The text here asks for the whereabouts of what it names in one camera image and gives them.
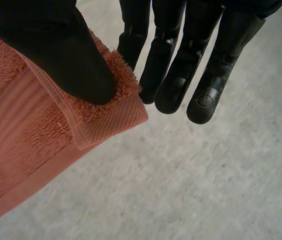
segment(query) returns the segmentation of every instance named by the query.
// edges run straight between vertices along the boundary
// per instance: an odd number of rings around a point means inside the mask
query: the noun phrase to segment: terry cloth towel
[[[69,96],[0,40],[0,216],[109,137],[148,119],[132,70],[93,39],[117,83],[105,106]]]

